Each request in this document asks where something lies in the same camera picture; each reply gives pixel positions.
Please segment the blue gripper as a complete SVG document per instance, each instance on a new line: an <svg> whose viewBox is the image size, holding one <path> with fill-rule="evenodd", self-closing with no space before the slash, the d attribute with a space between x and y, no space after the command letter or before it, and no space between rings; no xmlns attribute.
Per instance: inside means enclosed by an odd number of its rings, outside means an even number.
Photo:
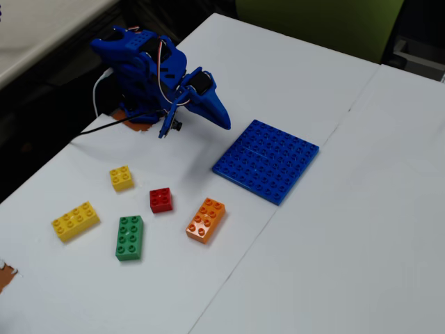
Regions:
<svg viewBox="0 0 445 334"><path fill-rule="evenodd" d="M179 81L179 102L183 105L195 104L195 113L215 125L230 130L231 120L226 108L216 92L216 83L212 75L198 67L185 74Z"/></svg>

